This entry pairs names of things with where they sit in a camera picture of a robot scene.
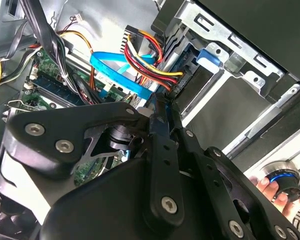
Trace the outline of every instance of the silver screw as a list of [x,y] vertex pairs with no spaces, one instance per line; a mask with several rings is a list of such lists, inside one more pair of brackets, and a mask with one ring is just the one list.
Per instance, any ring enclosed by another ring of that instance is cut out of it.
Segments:
[[239,223],[237,223],[234,220],[231,220],[229,222],[229,227],[231,229],[231,232],[234,233],[234,235],[236,235],[238,238],[242,239],[244,237],[244,231],[242,229],[242,227],[239,225]]
[[186,131],[186,134],[188,134],[188,136],[190,136],[190,137],[194,136],[194,134],[191,131],[189,131],[189,130]]
[[297,234],[292,229],[290,229],[289,227],[287,227],[287,230],[290,233],[290,235],[293,237],[293,239],[299,240]]
[[164,196],[161,199],[161,205],[170,214],[175,214],[178,210],[176,202],[168,196]]
[[60,153],[64,153],[64,154],[69,154],[71,153],[75,147],[72,144],[72,142],[68,141],[68,140],[59,140],[55,143],[55,148],[60,152]]
[[31,136],[41,136],[45,133],[45,128],[37,123],[30,123],[25,126],[25,132]]
[[295,88],[295,87],[291,88],[291,90],[290,90],[290,92],[291,92],[292,94],[295,94],[297,91],[298,91],[298,89]]
[[221,157],[221,153],[218,152],[217,150],[213,149],[213,152],[217,157]]
[[276,233],[277,233],[282,239],[286,239],[286,238],[287,238],[286,233],[282,230],[281,227],[279,227],[278,225],[275,225],[275,226],[274,226],[274,229],[275,229]]
[[133,110],[131,110],[130,108],[127,108],[126,109],[126,112],[128,113],[128,114],[135,114],[135,112],[133,111]]

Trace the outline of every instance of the white connector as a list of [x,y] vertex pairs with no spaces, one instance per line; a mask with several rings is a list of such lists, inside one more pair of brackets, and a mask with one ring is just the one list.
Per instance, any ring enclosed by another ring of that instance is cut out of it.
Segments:
[[82,18],[80,13],[75,14],[74,16],[76,17],[76,20],[78,21],[78,23],[83,22],[84,19]]

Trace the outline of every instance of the power cable bundle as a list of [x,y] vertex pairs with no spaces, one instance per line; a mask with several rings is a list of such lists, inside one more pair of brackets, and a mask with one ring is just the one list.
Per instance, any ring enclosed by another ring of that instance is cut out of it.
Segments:
[[140,80],[140,84],[143,85],[146,79],[156,82],[161,86],[165,87],[168,91],[171,90],[171,87],[176,84],[178,81],[178,77],[182,76],[182,72],[163,72],[156,69],[159,63],[163,60],[163,52],[158,43],[158,41],[148,33],[139,30],[139,33],[143,34],[144,37],[154,46],[155,52],[157,54],[157,61],[154,66],[145,62],[137,53],[131,42],[131,36],[128,35],[127,43],[124,47],[124,56],[127,62],[134,68],[140,75],[142,75],[142,79]]

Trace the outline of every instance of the blue tab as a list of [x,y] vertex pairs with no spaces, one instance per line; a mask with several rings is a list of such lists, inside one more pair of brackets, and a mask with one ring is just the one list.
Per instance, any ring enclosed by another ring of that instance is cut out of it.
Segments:
[[221,61],[206,49],[201,50],[199,56],[196,58],[196,62],[213,74],[216,74],[220,70],[219,65]]

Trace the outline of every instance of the red wire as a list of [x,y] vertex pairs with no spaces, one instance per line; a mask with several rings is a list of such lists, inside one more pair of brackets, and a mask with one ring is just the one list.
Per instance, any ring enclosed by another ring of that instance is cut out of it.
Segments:
[[[124,56],[127,58],[128,63],[129,62],[131,62],[132,64],[135,63],[135,61],[132,59],[132,57],[128,53],[128,47],[127,47],[127,45],[124,48]],[[145,77],[147,77],[148,79],[150,79],[150,80],[152,80],[152,81],[154,81],[154,82],[162,85],[163,87],[165,87],[170,92],[171,88],[167,84],[161,82],[160,80],[156,80],[156,78],[153,77],[152,74],[146,74],[146,75],[148,75],[148,76],[145,76]]]
[[161,76],[161,75],[158,75],[154,72],[151,72],[149,71],[147,68],[145,68],[144,66],[142,66],[139,62],[135,61],[130,55],[130,60],[141,70],[143,70],[144,72],[146,72],[146,74],[150,75],[151,77],[155,78],[155,79],[160,79],[162,81],[170,81],[170,82],[173,82],[174,84],[177,83],[176,80],[174,80],[173,78],[169,78],[169,77],[166,77],[166,76]]
[[150,41],[151,43],[153,43],[155,45],[155,47],[157,48],[157,50],[159,51],[159,60],[157,61],[157,63],[161,63],[163,60],[163,52],[161,47],[151,39],[151,37],[148,37],[147,35],[144,35],[144,38],[147,39],[148,41]]

